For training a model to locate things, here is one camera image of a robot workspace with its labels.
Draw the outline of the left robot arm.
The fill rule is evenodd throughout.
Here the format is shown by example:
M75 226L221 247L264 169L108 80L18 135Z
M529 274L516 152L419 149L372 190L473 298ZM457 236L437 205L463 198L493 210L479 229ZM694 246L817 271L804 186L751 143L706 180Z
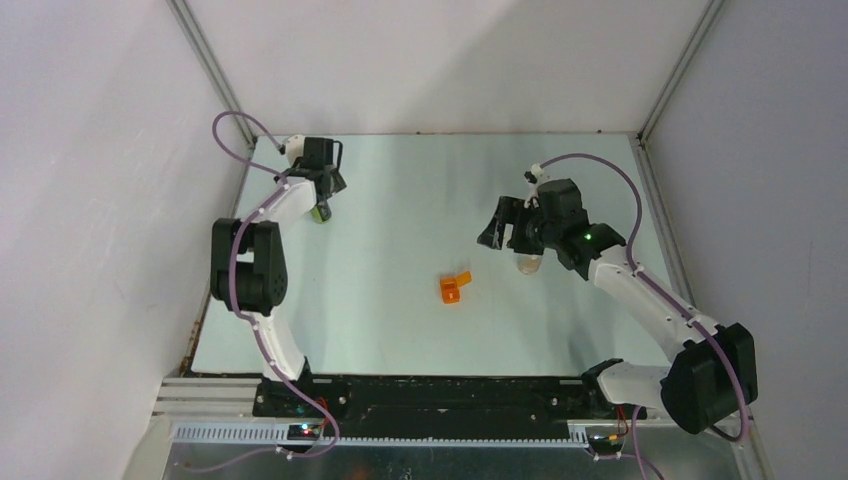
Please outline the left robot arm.
M314 408L316 390L298 379L307 358L282 318L289 287L283 233L308 213L320 223L328 221L329 200L347 184L339 140L295 135L280 151L289 166L274 177L271 193L245 215L213 223L210 287L214 299L250 325L265 362L263 375L287 380L278 391L278 404L299 417Z

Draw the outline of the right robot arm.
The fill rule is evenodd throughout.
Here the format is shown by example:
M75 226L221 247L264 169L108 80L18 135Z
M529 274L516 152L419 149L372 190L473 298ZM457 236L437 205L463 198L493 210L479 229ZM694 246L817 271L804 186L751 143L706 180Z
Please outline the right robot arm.
M541 183L527 199L500 197L477 242L524 257L554 252L566 270L620 304L664 353L666 367L611 359L586 371L581 402L588 414L606 418L620 405L661 410L699 434L737 413L747 431L748 407L759 396L750 331L722 325L671 292L622 235L590 221L572 180Z

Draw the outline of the green pill bottle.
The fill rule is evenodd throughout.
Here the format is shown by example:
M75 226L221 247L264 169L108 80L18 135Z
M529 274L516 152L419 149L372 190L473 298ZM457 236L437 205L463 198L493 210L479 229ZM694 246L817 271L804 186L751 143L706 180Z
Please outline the green pill bottle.
M327 202L316 204L310 212L317 224L325 224L332 219L332 209Z

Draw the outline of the clear pill bottle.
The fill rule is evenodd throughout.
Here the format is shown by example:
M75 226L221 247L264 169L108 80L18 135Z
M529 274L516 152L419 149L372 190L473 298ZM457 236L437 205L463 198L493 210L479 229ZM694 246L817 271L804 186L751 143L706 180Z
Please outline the clear pill bottle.
M542 265L544 256L542 254L517 254L517 268L524 275L536 274Z

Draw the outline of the orange pill box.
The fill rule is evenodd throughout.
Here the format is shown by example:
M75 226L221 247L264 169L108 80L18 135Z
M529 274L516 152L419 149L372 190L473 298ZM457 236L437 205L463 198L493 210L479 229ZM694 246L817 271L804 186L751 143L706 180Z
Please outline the orange pill box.
M472 281L470 271L461 272L455 276L443 276L439 278L439 290L441 300L446 305L456 304L461 301L461 289Z

